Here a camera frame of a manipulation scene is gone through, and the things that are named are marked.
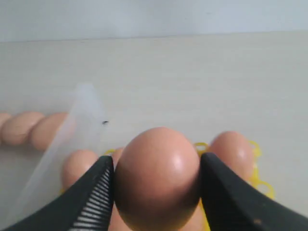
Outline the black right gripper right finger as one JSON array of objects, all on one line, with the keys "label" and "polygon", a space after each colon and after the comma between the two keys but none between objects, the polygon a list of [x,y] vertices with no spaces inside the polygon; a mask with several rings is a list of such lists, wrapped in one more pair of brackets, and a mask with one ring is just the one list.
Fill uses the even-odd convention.
[{"label": "black right gripper right finger", "polygon": [[215,154],[201,156],[201,198],[212,231],[306,231],[307,217],[253,188]]}]

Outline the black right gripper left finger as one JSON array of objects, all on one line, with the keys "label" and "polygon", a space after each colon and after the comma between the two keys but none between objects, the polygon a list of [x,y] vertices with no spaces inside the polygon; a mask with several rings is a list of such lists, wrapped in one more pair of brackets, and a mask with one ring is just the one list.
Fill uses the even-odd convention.
[{"label": "black right gripper left finger", "polygon": [[8,231],[106,231],[114,204],[114,165],[105,155],[61,196]]}]

